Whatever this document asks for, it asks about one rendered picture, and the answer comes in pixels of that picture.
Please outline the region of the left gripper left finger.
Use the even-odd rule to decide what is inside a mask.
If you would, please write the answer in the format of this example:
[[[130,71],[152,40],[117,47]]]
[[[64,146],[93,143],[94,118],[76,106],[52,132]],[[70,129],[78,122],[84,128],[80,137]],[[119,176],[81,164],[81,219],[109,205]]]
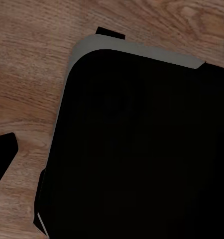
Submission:
[[[15,133],[0,135],[0,180],[18,152]]]

